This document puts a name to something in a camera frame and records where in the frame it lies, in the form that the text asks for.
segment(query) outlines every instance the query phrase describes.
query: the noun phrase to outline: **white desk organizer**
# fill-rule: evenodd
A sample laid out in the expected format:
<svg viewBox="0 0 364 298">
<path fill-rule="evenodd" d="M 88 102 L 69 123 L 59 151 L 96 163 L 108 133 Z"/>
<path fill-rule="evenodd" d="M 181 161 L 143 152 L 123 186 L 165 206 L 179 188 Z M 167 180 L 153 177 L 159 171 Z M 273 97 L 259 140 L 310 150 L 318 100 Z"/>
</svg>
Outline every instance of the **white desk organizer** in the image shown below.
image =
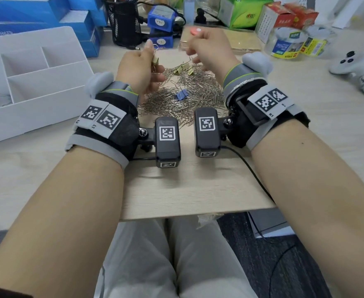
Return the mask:
<svg viewBox="0 0 364 298">
<path fill-rule="evenodd" d="M 71 27 L 0 36 L 0 141 L 79 116 L 92 74 Z"/>
</svg>

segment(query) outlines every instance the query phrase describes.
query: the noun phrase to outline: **green box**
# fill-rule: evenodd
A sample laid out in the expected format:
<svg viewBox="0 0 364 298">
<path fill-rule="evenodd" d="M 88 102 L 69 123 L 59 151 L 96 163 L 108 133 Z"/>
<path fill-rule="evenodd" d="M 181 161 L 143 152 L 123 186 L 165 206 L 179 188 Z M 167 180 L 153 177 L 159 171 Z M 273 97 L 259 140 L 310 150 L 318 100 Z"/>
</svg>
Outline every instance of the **green box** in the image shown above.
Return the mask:
<svg viewBox="0 0 364 298">
<path fill-rule="evenodd" d="M 218 18 L 229 28 L 254 27 L 262 6 L 273 0 L 221 0 Z"/>
</svg>

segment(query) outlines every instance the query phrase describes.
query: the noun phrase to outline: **pile of paper clips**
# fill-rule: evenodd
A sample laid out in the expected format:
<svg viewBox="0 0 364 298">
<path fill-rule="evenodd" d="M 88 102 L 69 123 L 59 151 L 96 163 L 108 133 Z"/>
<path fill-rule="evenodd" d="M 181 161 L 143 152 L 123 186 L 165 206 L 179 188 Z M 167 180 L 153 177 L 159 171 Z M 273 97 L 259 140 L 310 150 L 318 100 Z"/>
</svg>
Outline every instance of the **pile of paper clips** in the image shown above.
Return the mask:
<svg viewBox="0 0 364 298">
<path fill-rule="evenodd" d="M 146 95 L 138 110 L 140 114 L 172 116 L 178 119 L 179 127 L 192 125 L 194 110 L 213 107 L 224 110 L 222 88 L 214 74 L 201 70 L 201 65 L 191 62 L 165 69 L 166 80 L 159 91 Z"/>
</svg>

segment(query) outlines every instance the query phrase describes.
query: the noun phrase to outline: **green trim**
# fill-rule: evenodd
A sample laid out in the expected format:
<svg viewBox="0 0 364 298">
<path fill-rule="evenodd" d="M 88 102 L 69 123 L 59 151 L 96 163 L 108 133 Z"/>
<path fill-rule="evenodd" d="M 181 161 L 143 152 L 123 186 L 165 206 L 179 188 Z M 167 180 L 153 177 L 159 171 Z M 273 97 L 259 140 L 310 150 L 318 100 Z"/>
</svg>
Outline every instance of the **green trim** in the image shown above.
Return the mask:
<svg viewBox="0 0 364 298">
<path fill-rule="evenodd" d="M 128 91 L 128 90 L 122 90 L 122 89 L 109 89 L 109 90 L 105 90 L 105 91 L 102 91 L 102 92 L 109 92 L 109 91 L 125 91 L 125 92 L 128 92 L 128 93 L 131 93 L 131 94 L 134 94 L 134 95 L 138 96 L 138 94 L 136 94 L 134 92 L 131 92 L 131 91 Z"/>
<path fill-rule="evenodd" d="M 232 72 L 232 70 L 233 70 L 234 68 L 236 68 L 239 64 L 235 65 L 232 69 L 230 69 L 230 70 L 229 70 L 229 72 L 226 74 L 225 78 L 223 79 L 223 84 L 225 84 L 226 77 L 228 77 L 228 76 L 229 76 L 229 74 L 230 74 L 230 72 Z"/>
<path fill-rule="evenodd" d="M 248 74 L 241 75 L 241 76 L 239 76 L 238 78 L 235 78 L 234 80 L 232 80 L 230 83 L 228 83 L 228 84 L 224 87 L 224 89 L 226 89 L 226 87 L 227 87 L 227 86 L 229 86 L 231 83 L 233 83 L 234 81 L 238 80 L 239 78 L 242 78 L 242 77 L 244 77 L 244 76 L 251 75 L 251 74 L 259 74 L 259 75 L 261 75 L 259 72 L 253 72 L 253 73 L 248 73 Z"/>
</svg>

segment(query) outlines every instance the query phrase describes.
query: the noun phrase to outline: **wrist-mounted device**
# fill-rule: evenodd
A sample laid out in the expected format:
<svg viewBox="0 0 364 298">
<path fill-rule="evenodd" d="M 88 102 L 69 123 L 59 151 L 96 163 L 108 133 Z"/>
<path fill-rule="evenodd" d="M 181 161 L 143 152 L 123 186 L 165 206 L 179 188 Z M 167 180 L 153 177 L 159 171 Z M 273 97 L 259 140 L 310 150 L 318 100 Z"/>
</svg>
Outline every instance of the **wrist-mounted device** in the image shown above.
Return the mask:
<svg viewBox="0 0 364 298">
<path fill-rule="evenodd" d="M 228 138 L 237 147 L 252 150 L 276 126 L 297 119 L 308 127 L 310 120 L 294 101 L 267 83 L 272 64 L 260 52 L 245 54 L 243 63 L 229 71 L 224 80 L 227 117 L 214 108 L 194 112 L 195 152 L 198 157 L 215 157 L 221 141 Z"/>
<path fill-rule="evenodd" d="M 66 150 L 80 145 L 117 161 L 124 169 L 141 145 L 149 151 L 156 147 L 156 165 L 176 167 L 181 159 L 178 120 L 159 117 L 154 128 L 141 128 L 137 104 L 139 96 L 131 87 L 113 81 L 111 72 L 94 74 L 85 85 L 91 97 L 86 110 L 73 125 Z"/>
</svg>

